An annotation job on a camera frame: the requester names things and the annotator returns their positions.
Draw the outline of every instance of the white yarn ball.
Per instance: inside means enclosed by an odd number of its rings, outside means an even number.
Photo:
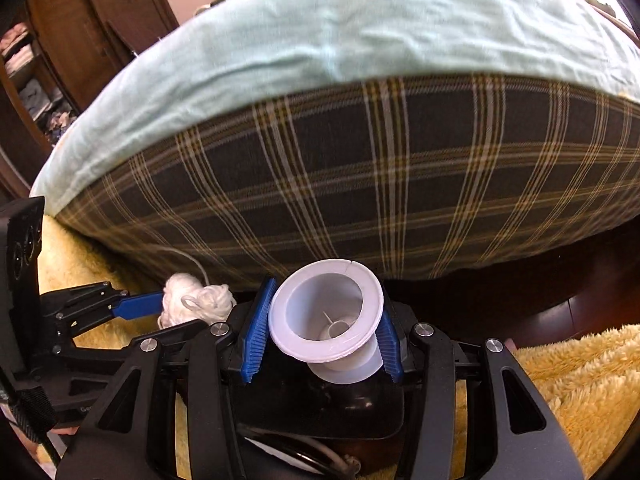
[[[170,277],[164,286],[158,326],[168,328],[193,319],[211,325],[226,321],[235,306],[236,300],[228,285],[202,286],[196,277],[180,272]]]

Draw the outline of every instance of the blue gripper pad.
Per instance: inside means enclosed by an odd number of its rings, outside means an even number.
[[[121,300],[120,304],[111,313],[115,317],[127,320],[150,316],[151,314],[160,314],[162,312],[163,296],[164,292],[162,291],[131,296]]]
[[[376,329],[376,339],[385,372],[388,373],[393,382],[399,383],[402,379],[402,363],[400,362],[400,342],[394,324],[386,310],[382,311],[382,318]]]
[[[245,383],[250,383],[254,374],[260,369],[260,362],[269,336],[269,307],[276,289],[275,278],[270,278],[258,292],[260,299],[246,333],[242,352],[240,376]]]

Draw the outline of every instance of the white cable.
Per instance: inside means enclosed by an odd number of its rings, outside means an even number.
[[[202,264],[190,254],[187,254],[184,251],[181,251],[180,249],[176,249],[175,247],[162,246],[162,245],[151,245],[150,247],[153,247],[154,249],[158,249],[160,251],[169,251],[170,253],[180,254],[180,256],[184,256],[185,258],[190,259],[200,269],[200,272],[202,273],[202,277],[204,278],[205,286],[209,286],[209,277],[207,276],[207,271],[204,270],[204,267],[202,266]]]
[[[289,438],[293,438],[294,440],[304,442],[305,444],[308,444],[314,449],[317,449],[320,453],[324,454],[329,460],[331,460],[331,462],[335,465],[336,469],[341,473],[348,473],[351,470],[351,467],[349,466],[349,464],[347,464],[346,461],[340,455],[338,455],[333,449],[325,446],[322,442],[319,442],[318,440],[311,438],[310,436],[297,435],[293,433],[281,433],[279,431],[263,430],[261,428],[248,428],[248,429],[257,434],[276,434],[276,435],[288,436]]]

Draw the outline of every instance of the folded clothes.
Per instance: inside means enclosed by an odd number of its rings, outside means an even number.
[[[31,48],[31,45],[25,45],[16,54],[9,58],[9,61],[4,64],[4,67],[6,68],[8,75],[15,74],[32,59],[33,49]]]
[[[24,107],[27,108],[29,115],[34,120],[51,107],[49,97],[36,79],[31,79],[24,89],[20,91],[19,95],[22,104],[24,104]]]
[[[44,132],[45,137],[53,146],[56,145],[68,127],[78,118],[73,111],[62,110],[61,108],[65,108],[64,104],[51,114],[49,121],[47,121],[47,129]]]
[[[0,38],[0,52],[5,56],[7,52],[14,46],[17,41],[27,34],[29,29],[25,23],[18,23],[5,32],[4,36]]]

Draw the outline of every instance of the wooden cabinet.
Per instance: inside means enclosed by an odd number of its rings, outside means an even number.
[[[1,9],[3,28],[18,3]],[[28,23],[34,58],[10,78],[0,66],[0,203],[26,196],[51,152],[18,95],[28,81],[48,95],[59,88],[82,112],[135,55],[178,27],[167,0],[26,0],[12,20]]]
[[[134,56],[177,27],[166,0],[28,0],[63,90],[85,110]]]
[[[85,110],[124,67],[90,0],[27,0],[31,23],[69,98]]]

